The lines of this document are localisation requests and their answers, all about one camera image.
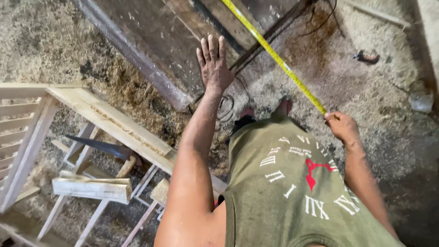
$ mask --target concrete floor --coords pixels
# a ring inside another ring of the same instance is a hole
[[[414,22],[410,6],[403,0],[357,2]],[[102,99],[178,148],[190,114],[174,112],[70,2],[3,0],[0,5],[0,22],[4,23],[0,30],[6,34],[0,37],[6,44],[0,47],[0,81],[85,81]],[[272,45],[328,110],[343,111],[357,120],[373,173],[401,240],[407,246],[437,246],[439,128],[431,117],[412,111],[408,105],[409,85],[424,76],[408,41],[413,37],[340,3],[336,15],[346,38],[340,35],[333,18],[314,34],[300,36],[317,27],[328,13],[328,7],[320,3],[311,22],[310,15],[300,18]],[[366,65],[352,59],[359,50],[381,55],[380,62]],[[256,102],[256,113],[261,119],[270,115],[283,95],[292,96],[295,103],[291,116],[329,149],[342,171],[341,142],[332,136],[320,113],[266,52],[238,78]],[[211,148],[212,171],[222,178],[227,177],[228,161],[224,137],[249,100],[237,80],[226,95],[234,99],[234,115],[224,123],[217,122]],[[223,111],[227,111],[227,102]],[[50,181],[65,167],[62,154],[51,146],[50,140],[77,130],[82,121],[67,109],[57,114],[29,184],[43,190],[37,197],[15,206],[28,216],[45,221],[57,198],[52,194]],[[101,165],[108,169],[120,166],[110,164]],[[141,176],[142,171],[132,174],[134,179]],[[54,233],[74,243],[96,206],[95,200],[71,199],[68,210],[56,222]],[[120,245],[144,210],[136,203],[108,208],[88,243]],[[157,221],[151,221],[132,246],[152,246],[157,225]]]

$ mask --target man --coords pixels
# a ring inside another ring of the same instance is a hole
[[[326,149],[288,118],[243,112],[230,139],[230,183],[214,208],[207,165],[218,105],[234,74],[224,37],[197,50],[205,95],[178,150],[156,246],[401,246],[366,159],[356,122],[325,119],[346,148],[344,182]]]

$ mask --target olive green shirt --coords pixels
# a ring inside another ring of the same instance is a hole
[[[289,118],[230,141],[226,246],[403,246],[343,182],[327,150]]]

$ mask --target hand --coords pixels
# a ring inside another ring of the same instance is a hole
[[[341,112],[333,112],[325,113],[324,117],[334,136],[342,141],[345,146],[351,146],[360,141],[357,123],[351,116]]]
[[[197,48],[198,62],[201,66],[201,77],[206,90],[220,90],[221,93],[232,83],[235,74],[227,68],[226,45],[224,37],[219,37],[219,47],[212,34],[206,39],[201,39],[201,48]]]

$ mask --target yellow tape measure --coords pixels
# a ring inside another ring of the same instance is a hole
[[[296,83],[300,90],[308,97],[308,99],[322,113],[326,113],[326,109],[320,104],[319,100],[303,85],[302,81],[291,71],[290,67],[281,59],[281,57],[271,48],[268,42],[259,34],[255,27],[247,20],[247,18],[238,10],[231,0],[222,0],[223,3],[235,14],[235,16],[244,24],[244,26],[252,33],[255,39],[265,48],[277,64],[285,71],[285,73]]]

